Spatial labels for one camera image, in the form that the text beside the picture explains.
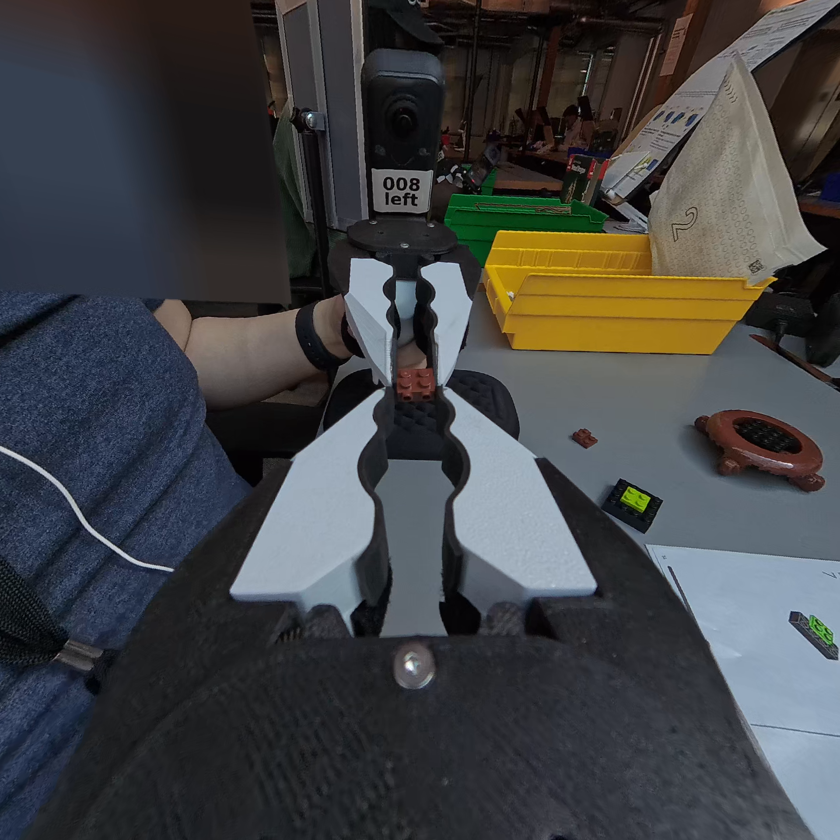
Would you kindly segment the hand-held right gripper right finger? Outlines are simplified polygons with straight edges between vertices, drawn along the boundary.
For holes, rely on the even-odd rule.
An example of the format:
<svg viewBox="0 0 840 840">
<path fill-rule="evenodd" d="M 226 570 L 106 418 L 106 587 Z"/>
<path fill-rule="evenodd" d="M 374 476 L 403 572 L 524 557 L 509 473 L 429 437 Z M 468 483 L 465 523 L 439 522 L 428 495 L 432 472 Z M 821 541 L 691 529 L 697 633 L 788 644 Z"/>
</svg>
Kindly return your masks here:
<svg viewBox="0 0 840 840">
<path fill-rule="evenodd" d="M 497 605 L 586 597 L 597 583 L 537 458 L 452 388 L 441 390 L 445 503 L 441 618 L 476 634 Z"/>
</svg>

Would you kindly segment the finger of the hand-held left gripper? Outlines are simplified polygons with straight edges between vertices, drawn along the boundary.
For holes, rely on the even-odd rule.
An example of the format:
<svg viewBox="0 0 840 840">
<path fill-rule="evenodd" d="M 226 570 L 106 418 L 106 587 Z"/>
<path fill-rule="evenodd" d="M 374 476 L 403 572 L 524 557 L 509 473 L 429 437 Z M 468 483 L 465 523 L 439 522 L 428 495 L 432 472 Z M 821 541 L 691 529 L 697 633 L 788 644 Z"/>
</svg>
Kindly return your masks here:
<svg viewBox="0 0 840 840">
<path fill-rule="evenodd" d="M 352 257 L 344 306 L 350 330 L 374 377 L 383 386 L 392 386 L 401 324 L 393 267 L 371 257 Z"/>
<path fill-rule="evenodd" d="M 442 389 L 455 369 L 472 306 L 460 265 L 438 261 L 421 268 L 418 305 L 426 357 Z"/>
</svg>

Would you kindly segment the black and green brick assembly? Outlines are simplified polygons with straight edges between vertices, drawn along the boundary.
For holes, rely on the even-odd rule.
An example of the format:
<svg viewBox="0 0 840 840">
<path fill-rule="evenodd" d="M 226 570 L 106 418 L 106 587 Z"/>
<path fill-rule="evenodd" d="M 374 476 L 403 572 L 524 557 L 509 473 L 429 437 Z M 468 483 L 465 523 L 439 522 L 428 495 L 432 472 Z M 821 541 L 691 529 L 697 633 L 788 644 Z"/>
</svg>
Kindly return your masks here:
<svg viewBox="0 0 840 840">
<path fill-rule="evenodd" d="M 660 497 L 649 494 L 633 482 L 619 479 L 609 490 L 601 510 L 635 531 L 646 533 L 662 505 Z"/>
</svg>

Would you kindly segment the person's left forearm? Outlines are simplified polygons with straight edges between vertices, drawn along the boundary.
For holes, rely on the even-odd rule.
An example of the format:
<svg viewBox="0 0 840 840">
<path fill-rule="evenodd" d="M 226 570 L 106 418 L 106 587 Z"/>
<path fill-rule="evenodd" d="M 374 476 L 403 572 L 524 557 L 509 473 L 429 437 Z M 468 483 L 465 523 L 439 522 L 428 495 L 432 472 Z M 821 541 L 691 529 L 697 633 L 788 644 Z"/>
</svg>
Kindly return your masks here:
<svg viewBox="0 0 840 840">
<path fill-rule="evenodd" d="M 194 319 L 185 303 L 171 299 L 154 317 L 191 362 L 208 410 L 264 402 L 326 377 L 301 348 L 296 310 L 253 318 Z"/>
</svg>

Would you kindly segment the black pole with clamp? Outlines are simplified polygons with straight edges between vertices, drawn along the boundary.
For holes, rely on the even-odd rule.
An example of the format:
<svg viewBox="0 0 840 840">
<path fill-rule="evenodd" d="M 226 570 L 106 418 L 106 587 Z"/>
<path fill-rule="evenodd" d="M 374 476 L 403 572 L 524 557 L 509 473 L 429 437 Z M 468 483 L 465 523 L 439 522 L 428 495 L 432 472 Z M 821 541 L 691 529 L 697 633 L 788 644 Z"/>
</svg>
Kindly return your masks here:
<svg viewBox="0 0 840 840">
<path fill-rule="evenodd" d="M 330 241 L 319 145 L 319 136 L 326 128 L 326 122 L 324 115 L 320 112 L 299 108 L 292 110 L 290 121 L 298 132 L 302 146 L 318 254 L 322 298 L 329 299 L 333 296 L 329 276 Z"/>
</svg>

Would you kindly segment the green plastic bin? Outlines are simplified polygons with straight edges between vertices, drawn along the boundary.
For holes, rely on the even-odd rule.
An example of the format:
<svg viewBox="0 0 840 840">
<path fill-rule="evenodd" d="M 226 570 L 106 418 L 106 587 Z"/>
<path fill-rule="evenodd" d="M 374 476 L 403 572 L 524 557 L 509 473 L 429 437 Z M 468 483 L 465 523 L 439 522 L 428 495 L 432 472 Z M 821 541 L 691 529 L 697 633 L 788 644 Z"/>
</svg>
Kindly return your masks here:
<svg viewBox="0 0 840 840">
<path fill-rule="evenodd" d="M 606 219 L 595 207 L 575 200 L 563 203 L 534 196 L 453 195 L 444 223 L 483 266 L 501 230 L 600 233 Z"/>
</svg>

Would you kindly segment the large yellow plastic bin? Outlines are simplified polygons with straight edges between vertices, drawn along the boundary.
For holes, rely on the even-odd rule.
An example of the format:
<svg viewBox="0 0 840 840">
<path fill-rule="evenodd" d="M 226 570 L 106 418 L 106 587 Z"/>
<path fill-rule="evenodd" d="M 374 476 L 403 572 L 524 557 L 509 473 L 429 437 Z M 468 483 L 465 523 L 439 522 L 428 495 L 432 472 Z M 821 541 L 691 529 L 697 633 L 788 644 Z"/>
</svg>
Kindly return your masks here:
<svg viewBox="0 0 840 840">
<path fill-rule="evenodd" d="M 511 266 L 483 281 L 514 350 L 687 355 L 713 354 L 771 283 Z"/>
</svg>

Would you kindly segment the green and red toy box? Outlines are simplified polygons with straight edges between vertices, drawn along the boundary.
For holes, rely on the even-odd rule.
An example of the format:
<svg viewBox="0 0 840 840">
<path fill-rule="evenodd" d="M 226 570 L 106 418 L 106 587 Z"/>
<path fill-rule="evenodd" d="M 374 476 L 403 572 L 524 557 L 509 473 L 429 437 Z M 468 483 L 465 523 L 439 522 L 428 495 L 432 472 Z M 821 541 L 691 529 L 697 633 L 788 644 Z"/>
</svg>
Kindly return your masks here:
<svg viewBox="0 0 840 840">
<path fill-rule="evenodd" d="M 560 200 L 593 206 L 599 195 L 609 159 L 598 155 L 571 154 L 568 158 Z"/>
</svg>

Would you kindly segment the brown round toy stand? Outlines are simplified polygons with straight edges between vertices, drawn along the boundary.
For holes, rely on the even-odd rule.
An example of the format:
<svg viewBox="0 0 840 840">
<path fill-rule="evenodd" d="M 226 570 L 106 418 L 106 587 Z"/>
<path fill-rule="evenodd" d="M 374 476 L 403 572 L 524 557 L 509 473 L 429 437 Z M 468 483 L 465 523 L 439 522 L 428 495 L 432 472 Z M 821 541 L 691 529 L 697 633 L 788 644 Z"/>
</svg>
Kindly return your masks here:
<svg viewBox="0 0 840 840">
<path fill-rule="evenodd" d="M 804 492 L 824 488 L 823 453 L 798 428 L 773 416 L 744 409 L 699 416 L 695 428 L 718 449 L 716 469 L 735 476 L 756 469 L 785 478 Z"/>
</svg>

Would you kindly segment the white instruction booklet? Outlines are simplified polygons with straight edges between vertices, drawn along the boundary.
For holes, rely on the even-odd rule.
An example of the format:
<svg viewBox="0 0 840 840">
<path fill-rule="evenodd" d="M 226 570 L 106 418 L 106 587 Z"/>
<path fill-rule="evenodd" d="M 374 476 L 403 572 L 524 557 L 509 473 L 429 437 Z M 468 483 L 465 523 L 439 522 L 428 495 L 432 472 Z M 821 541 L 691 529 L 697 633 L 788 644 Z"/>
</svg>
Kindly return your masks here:
<svg viewBox="0 0 840 840">
<path fill-rule="evenodd" d="M 649 544 L 771 769 L 816 838 L 839 838 L 839 564 Z"/>
</svg>

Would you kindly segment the white paper bag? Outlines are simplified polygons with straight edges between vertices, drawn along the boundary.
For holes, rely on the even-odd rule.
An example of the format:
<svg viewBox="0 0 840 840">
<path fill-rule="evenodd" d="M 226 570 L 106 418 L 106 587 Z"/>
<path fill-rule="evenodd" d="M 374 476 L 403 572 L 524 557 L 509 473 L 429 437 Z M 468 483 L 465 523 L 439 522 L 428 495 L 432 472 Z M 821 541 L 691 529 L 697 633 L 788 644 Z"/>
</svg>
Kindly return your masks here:
<svg viewBox="0 0 840 840">
<path fill-rule="evenodd" d="M 652 271 L 755 286 L 826 249 L 806 228 L 758 85 L 735 54 L 648 216 Z"/>
</svg>

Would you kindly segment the white instruction sheet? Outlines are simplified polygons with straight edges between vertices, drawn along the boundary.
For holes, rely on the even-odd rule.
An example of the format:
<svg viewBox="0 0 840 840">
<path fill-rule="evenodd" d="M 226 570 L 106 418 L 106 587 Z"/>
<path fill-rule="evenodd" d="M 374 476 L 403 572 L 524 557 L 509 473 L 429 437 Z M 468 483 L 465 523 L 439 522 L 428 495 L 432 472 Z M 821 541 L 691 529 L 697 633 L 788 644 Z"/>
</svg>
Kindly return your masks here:
<svg viewBox="0 0 840 840">
<path fill-rule="evenodd" d="M 669 154 L 700 123 L 736 58 L 751 72 L 838 12 L 838 1 L 805 1 L 777 7 L 709 59 L 684 81 L 621 154 L 615 154 L 602 180 L 608 200 L 622 202 L 661 167 Z"/>
</svg>

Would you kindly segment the dark brown stick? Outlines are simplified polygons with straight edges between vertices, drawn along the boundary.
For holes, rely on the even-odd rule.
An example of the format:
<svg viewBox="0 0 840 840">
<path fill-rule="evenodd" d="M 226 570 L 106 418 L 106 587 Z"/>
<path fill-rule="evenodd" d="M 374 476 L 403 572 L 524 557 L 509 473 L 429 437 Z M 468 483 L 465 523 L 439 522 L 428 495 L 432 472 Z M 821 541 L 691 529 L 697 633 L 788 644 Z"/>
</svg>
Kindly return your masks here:
<svg viewBox="0 0 840 840">
<path fill-rule="evenodd" d="M 825 373 L 822 369 L 816 367 L 815 365 L 809 363 L 808 361 L 804 360 L 802 357 L 796 355 L 795 353 L 784 349 L 781 345 L 777 342 L 774 342 L 772 339 L 767 338 L 758 333 L 751 333 L 750 338 L 753 340 L 758 341 L 762 346 L 768 348 L 769 350 L 773 351 L 774 353 L 778 354 L 783 359 L 791 362 L 797 368 L 803 370 L 804 372 L 808 373 L 819 382 L 822 382 L 825 385 L 828 385 L 835 391 L 839 392 L 839 377 L 838 376 L 831 376 L 828 373 Z"/>
</svg>

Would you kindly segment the black device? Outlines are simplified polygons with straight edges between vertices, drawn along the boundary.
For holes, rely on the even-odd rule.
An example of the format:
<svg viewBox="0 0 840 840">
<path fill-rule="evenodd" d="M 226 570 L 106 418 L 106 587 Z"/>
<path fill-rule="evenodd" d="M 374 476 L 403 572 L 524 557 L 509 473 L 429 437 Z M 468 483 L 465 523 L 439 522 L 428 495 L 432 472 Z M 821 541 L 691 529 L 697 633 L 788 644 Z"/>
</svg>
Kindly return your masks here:
<svg viewBox="0 0 840 840">
<path fill-rule="evenodd" d="M 805 358 L 818 366 L 839 358 L 839 294 L 815 311 L 812 303 L 789 293 L 765 290 L 743 318 L 750 327 L 769 331 L 780 341 L 785 335 L 805 339 Z"/>
</svg>

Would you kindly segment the grey partition frame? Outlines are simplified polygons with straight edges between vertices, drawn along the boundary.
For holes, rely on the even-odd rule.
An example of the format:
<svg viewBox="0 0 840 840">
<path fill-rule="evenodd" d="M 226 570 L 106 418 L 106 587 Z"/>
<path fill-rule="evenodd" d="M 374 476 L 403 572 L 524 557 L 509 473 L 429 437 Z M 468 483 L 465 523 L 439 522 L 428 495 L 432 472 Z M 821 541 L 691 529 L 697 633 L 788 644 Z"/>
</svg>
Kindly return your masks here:
<svg viewBox="0 0 840 840">
<path fill-rule="evenodd" d="M 328 226 L 366 219 L 361 71 L 364 2 L 275 1 L 288 101 L 322 115 L 317 132 Z"/>
</svg>

